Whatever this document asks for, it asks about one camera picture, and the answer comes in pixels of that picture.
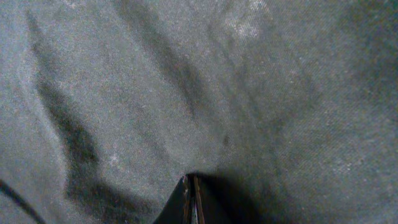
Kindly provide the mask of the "black shorts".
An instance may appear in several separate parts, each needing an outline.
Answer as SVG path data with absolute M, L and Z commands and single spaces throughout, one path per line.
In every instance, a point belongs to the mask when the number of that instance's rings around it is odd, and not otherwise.
M 2 1 L 1 222 L 397 222 L 396 1 Z

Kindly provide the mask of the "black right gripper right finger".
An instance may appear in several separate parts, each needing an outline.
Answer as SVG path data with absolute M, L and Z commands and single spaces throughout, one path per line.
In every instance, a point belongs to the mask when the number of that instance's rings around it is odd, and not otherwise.
M 246 199 L 231 181 L 214 175 L 193 175 L 199 223 L 247 223 Z

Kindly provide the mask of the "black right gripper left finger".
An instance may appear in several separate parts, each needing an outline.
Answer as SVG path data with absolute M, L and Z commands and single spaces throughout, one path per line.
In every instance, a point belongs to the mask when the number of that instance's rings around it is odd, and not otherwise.
M 170 195 L 154 224 L 191 224 L 192 184 L 188 175 L 183 176 Z

